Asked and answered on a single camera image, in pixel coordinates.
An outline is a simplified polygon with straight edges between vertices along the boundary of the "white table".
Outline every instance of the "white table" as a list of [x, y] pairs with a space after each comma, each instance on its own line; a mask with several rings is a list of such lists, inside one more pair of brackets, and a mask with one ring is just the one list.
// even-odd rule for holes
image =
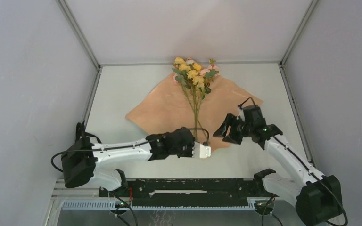
[[[277, 64], [220, 64], [221, 75], [261, 98], [267, 124], [276, 124], [290, 144], [306, 157]], [[103, 143], [122, 143], [147, 134], [125, 115], [172, 70], [171, 65], [103, 67], [93, 100], [87, 131]], [[115, 166], [127, 178], [252, 178], [272, 168], [290, 177], [277, 161], [250, 138], [242, 145], [218, 149], [206, 160], [170, 156], [165, 160], [125, 162]]]

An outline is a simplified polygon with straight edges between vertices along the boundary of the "wrapping paper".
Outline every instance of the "wrapping paper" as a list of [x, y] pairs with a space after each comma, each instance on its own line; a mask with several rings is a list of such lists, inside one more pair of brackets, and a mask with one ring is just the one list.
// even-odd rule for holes
[[[194, 127], [193, 111], [181, 85], [174, 82], [173, 76], [174, 73], [167, 76], [126, 115], [127, 119], [148, 134], [172, 132], [181, 127]], [[209, 131], [210, 146], [214, 151], [230, 146], [230, 143], [223, 142], [222, 138], [212, 137], [212, 134], [221, 126], [227, 113], [237, 115], [239, 113], [237, 106], [248, 97], [252, 97], [259, 106], [263, 101], [220, 75], [214, 78], [210, 88], [212, 92], [206, 95], [202, 102], [199, 121], [202, 127]], [[249, 100], [244, 106], [252, 104], [253, 102]], [[198, 140], [200, 143], [206, 141], [202, 131], [198, 132]]]

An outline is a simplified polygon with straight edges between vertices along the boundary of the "yellow flower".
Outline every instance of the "yellow flower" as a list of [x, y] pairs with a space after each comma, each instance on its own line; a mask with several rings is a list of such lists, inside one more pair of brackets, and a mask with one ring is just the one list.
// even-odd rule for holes
[[199, 74], [199, 72], [197, 70], [191, 70], [191, 71], [187, 72], [189, 79], [195, 79], [198, 74]]
[[175, 60], [174, 60], [174, 63], [178, 64], [178, 65], [181, 65], [181, 64], [184, 64], [185, 61], [184, 59], [180, 58], [180, 57], [177, 57]]
[[199, 82], [196, 87], [201, 88], [202, 90], [205, 88], [205, 84], [203, 82]]
[[193, 67], [194, 67], [194, 69], [197, 70], [197, 71], [200, 71], [200, 69], [202, 69], [202, 66], [200, 66], [198, 63], [194, 63], [194, 64], [193, 64]]
[[200, 84], [200, 83], [202, 83], [203, 84], [203, 82], [205, 81], [205, 79], [203, 78], [203, 77], [201, 77], [201, 76], [194, 76], [193, 78], [192, 78], [192, 81], [193, 81], [193, 83], [194, 83], [194, 85], [197, 85], [197, 84]]
[[190, 67], [190, 66], [187, 66], [186, 64], [181, 64], [181, 65], [178, 67], [178, 70], [189, 72], [189, 71], [191, 70], [191, 67]]

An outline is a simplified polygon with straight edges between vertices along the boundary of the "gray floor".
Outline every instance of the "gray floor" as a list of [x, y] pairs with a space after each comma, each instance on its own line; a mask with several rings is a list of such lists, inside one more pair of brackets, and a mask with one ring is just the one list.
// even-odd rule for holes
[[[139, 226], [260, 226], [261, 216], [251, 210], [218, 211], [135, 211]], [[274, 214], [284, 226], [304, 226], [295, 209], [284, 201], [276, 201]], [[135, 225], [130, 212], [123, 214]], [[125, 226], [109, 210], [62, 210], [58, 226]], [[279, 226], [271, 216], [264, 217], [265, 226]]]

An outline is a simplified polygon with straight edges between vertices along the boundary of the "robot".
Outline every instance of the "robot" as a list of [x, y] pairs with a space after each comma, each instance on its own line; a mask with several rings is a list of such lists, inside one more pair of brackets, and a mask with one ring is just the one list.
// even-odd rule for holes
[[[259, 189], [273, 193], [294, 206], [307, 226], [322, 222], [336, 226], [328, 220], [341, 214], [345, 217], [343, 225], [347, 225], [338, 179], [333, 175], [325, 176], [312, 166], [294, 150], [277, 126], [266, 124], [259, 106], [253, 102], [254, 105], [242, 107], [245, 102], [238, 105], [237, 116], [227, 114], [213, 136], [223, 137], [223, 141], [237, 145], [241, 144], [244, 137], [250, 137], [273, 156], [292, 180], [281, 177], [272, 169], [266, 169], [256, 173], [254, 181]], [[102, 144], [97, 137], [85, 133], [82, 124], [78, 125], [78, 130], [81, 133], [77, 134], [75, 144], [51, 159], [52, 165], [63, 172], [68, 188], [88, 183], [114, 191], [125, 186], [125, 174], [121, 170], [113, 170], [117, 162], [164, 160], [169, 155], [204, 159], [211, 155], [208, 143], [195, 142], [187, 128], [121, 144]], [[53, 163], [58, 155], [61, 155], [63, 170]]]

